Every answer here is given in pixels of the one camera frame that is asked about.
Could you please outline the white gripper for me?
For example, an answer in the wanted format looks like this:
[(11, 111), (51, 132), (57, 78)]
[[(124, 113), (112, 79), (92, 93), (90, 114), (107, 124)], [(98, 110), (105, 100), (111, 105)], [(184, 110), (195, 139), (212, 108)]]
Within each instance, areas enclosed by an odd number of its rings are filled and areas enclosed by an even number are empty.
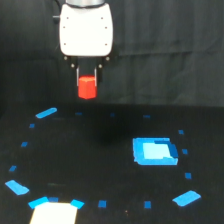
[[(72, 67), (78, 58), (98, 59), (94, 69), (95, 86), (102, 82), (103, 60), (110, 58), (113, 46), (113, 20), (108, 3), (64, 3), (60, 14), (53, 17), (59, 22), (59, 46)], [(75, 69), (79, 86), (79, 66)]]

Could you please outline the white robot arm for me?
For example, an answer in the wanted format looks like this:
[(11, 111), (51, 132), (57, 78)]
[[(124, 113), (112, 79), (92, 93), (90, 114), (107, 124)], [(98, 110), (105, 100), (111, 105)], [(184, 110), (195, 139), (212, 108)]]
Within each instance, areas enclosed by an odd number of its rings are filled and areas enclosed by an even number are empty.
[(59, 26), (60, 51), (68, 58), (105, 58), (112, 51), (113, 20), (106, 0), (65, 0), (52, 19)]

